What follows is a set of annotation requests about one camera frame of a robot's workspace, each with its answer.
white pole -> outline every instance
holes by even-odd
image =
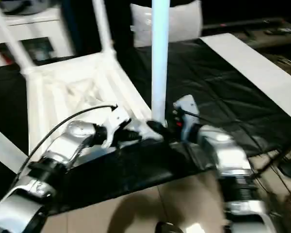
[[[170,0],[152,0],[152,119],[165,125]]]
[[[7,40],[7,46],[10,49],[12,55],[14,56],[16,62],[20,66],[21,70],[24,71],[28,68],[32,68],[34,64],[32,63],[29,55],[26,53],[22,45],[15,40],[12,33],[8,29],[8,25],[6,24],[4,17],[1,13],[0,9],[0,30]]]
[[[110,27],[107,18],[106,7],[103,0],[92,0],[96,16],[99,38],[102,52],[114,51],[111,45]]]
[[[0,132],[0,162],[17,173],[27,156]]]

black mat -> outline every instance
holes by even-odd
[[[170,118],[172,102],[192,94],[201,116],[230,132],[248,156],[291,145],[291,118],[201,40],[170,44],[169,48],[167,118]],[[151,49],[121,52],[118,60],[150,104]],[[5,93],[4,98],[0,95],[0,130],[25,151],[28,143],[26,86],[16,70],[7,69],[0,68],[0,79],[4,79],[0,82],[0,94]],[[188,155],[179,152],[181,144],[176,147],[175,150],[164,143],[146,141],[72,169],[58,201],[60,206],[54,213],[202,171],[196,163],[202,156],[198,148]]]
[[[151,48],[128,50],[118,60],[150,106]],[[171,43],[167,72],[167,119],[172,103],[191,94],[201,117],[231,133],[248,156],[291,144],[291,117],[202,40]]]

tile floor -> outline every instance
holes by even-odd
[[[255,157],[253,163],[261,165],[266,160]],[[268,170],[263,178],[283,200],[287,190],[274,171]],[[291,189],[291,181],[284,180]],[[185,233],[220,233],[221,207],[210,171],[50,217],[43,233],[154,233],[158,221],[172,222]]]

black wire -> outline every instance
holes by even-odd
[[[271,159],[272,157],[269,155],[269,153],[266,153],[267,157],[269,159]],[[280,179],[280,181],[282,182],[282,184],[285,186],[286,190],[291,193],[291,190],[288,188],[286,182],[284,182],[284,180],[282,179],[282,177],[278,174],[278,172],[273,168],[273,166],[270,166],[270,168],[273,170],[273,172],[278,176],[278,178]]]
[[[52,133],[54,133],[59,127],[61,127],[63,124],[65,124],[67,121],[71,120],[72,118],[82,114],[82,113],[86,113],[86,112],[89,112],[89,111],[92,111],[94,109],[98,109],[98,108],[116,108],[115,106],[112,106],[112,105],[101,105],[101,106],[95,106],[95,107],[91,107],[91,108],[88,108],[88,109],[84,109],[82,111],[79,111],[69,117],[67,117],[65,120],[63,120],[62,122],[60,122],[59,124],[57,124],[50,132],[48,132],[47,135],[45,135],[45,137],[35,146],[35,148],[31,151],[31,153],[28,155],[27,159],[25,160],[25,162],[23,163],[23,165],[20,167],[16,177],[14,178],[13,182],[12,182],[12,185],[11,187],[13,187],[16,182],[18,181],[19,179],[19,176],[20,174],[22,173],[22,171],[24,170],[24,168],[26,167],[28,161],[31,159],[31,157],[34,155],[34,153],[36,153],[36,151],[40,148],[40,146],[45,142],[45,140],[48,139],[49,136],[51,136]]]
[[[184,113],[184,114],[187,114],[187,115],[190,115],[190,116],[193,116],[193,117],[196,117],[196,118],[198,118],[198,119],[204,120],[204,121],[206,121],[206,122],[208,122],[208,123],[214,124],[214,122],[212,122],[211,120],[205,119],[205,118],[203,118],[203,117],[201,117],[201,116],[199,116],[199,115],[197,115],[197,114],[194,114],[194,113],[191,113],[191,112],[185,111],[185,110],[183,110],[183,109],[181,109],[181,108],[177,109],[177,111],[179,111],[179,112],[181,112],[181,113]]]
[[[285,188],[287,189],[287,191],[289,193],[291,193],[291,190],[288,188],[286,182],[284,182],[284,180],[282,179],[282,177],[279,175],[279,173],[273,168],[273,166],[271,166],[271,169],[273,170],[273,172],[278,176],[278,178],[281,180],[281,182],[283,183],[283,185],[285,186]]]

white plastic frame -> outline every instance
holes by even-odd
[[[151,118],[150,108],[115,58],[102,0],[93,0],[93,6],[102,51],[39,67],[33,64],[22,45],[14,39],[0,12],[0,30],[27,82],[29,151],[53,126],[93,105],[106,102],[118,104],[124,106],[133,119],[145,121]],[[110,109],[93,111],[83,115],[82,119],[102,123],[109,112]],[[40,158],[59,133],[60,130],[41,146],[33,161]]]

